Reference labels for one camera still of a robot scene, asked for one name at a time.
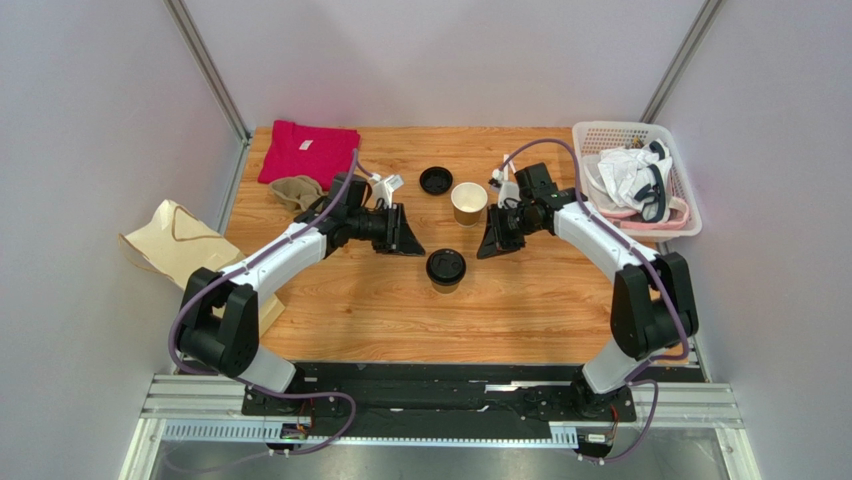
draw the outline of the black cup lid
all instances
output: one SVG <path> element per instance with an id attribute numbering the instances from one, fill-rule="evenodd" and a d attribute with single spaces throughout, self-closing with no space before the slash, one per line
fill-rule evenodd
<path id="1" fill-rule="evenodd" d="M 449 248 L 432 252 L 426 260 L 426 274 L 438 285 L 448 287 L 459 283 L 466 270 L 462 254 Z"/>
<path id="2" fill-rule="evenodd" d="M 453 186 L 453 174 L 444 167 L 429 167 L 420 174 L 420 186 L 432 195 L 446 193 Z"/>

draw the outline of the laundry basket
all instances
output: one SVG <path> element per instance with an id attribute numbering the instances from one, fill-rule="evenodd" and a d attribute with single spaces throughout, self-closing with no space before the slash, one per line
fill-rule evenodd
<path id="1" fill-rule="evenodd" d="M 624 147 L 630 144 L 635 137 L 639 137 L 642 143 L 648 144 L 660 139 L 672 155 L 672 189 L 675 196 L 682 198 L 689 205 L 689 219 L 680 230 L 631 230 L 621 229 L 627 235 L 636 240 L 650 242 L 665 242 L 677 237 L 689 237 L 701 231 L 701 215 L 698 206 L 695 205 L 695 195 L 692 186 L 686 177 L 683 164 L 680 161 L 680 153 L 674 143 L 671 132 L 659 125 L 633 122 L 580 122 L 572 128 L 574 135 L 574 148 L 577 157 L 586 155 L 597 155 L 601 150 L 608 148 Z M 580 172 L 581 186 L 585 188 L 589 183 L 586 181 L 585 170 Z"/>

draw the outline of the folded red cloth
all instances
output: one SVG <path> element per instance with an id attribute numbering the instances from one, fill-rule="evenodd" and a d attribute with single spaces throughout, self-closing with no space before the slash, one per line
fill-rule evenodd
<path id="1" fill-rule="evenodd" d="M 360 142 L 361 135 L 355 130 L 306 127 L 276 120 L 272 125 L 272 145 L 257 181 L 270 183 L 307 175 L 328 191 L 335 174 L 349 171 L 352 150 Z"/>

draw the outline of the gray floor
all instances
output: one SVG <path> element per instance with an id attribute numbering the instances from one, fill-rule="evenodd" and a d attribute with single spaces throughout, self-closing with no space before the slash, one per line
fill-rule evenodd
<path id="1" fill-rule="evenodd" d="M 620 429 L 616 451 L 636 432 Z M 205 468 L 264 451 L 258 444 L 164 443 L 160 455 L 183 468 Z M 653 430 L 623 462 L 603 467 L 578 462 L 571 451 L 510 448 L 332 446 L 305 457 L 263 457 L 205 475 L 179 474 L 158 462 L 154 479 L 691 479 L 728 478 L 712 429 Z"/>

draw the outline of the wooden table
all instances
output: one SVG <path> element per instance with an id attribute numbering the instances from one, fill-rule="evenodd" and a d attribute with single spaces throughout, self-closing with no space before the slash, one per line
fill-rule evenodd
<path id="1" fill-rule="evenodd" d="M 539 232 L 520 252 L 477 260 L 482 222 L 460 228 L 449 193 L 420 189 L 420 172 L 448 168 L 455 184 L 485 185 L 504 153 L 541 137 L 571 141 L 568 128 L 358 128 L 361 162 L 398 173 L 394 200 L 427 255 L 448 247 L 467 260 L 458 290 L 441 295 L 425 257 L 377 255 L 352 241 L 278 291 L 287 310 L 262 343 L 291 360 L 582 363 L 610 338 L 612 287 L 576 248 Z M 226 237 L 251 254 L 277 237 L 293 215 L 257 183 L 271 129 L 255 133 Z M 556 145 L 522 154 L 519 167 L 546 162 L 560 185 L 573 185 L 570 157 Z M 496 195 L 489 193 L 491 201 Z"/>

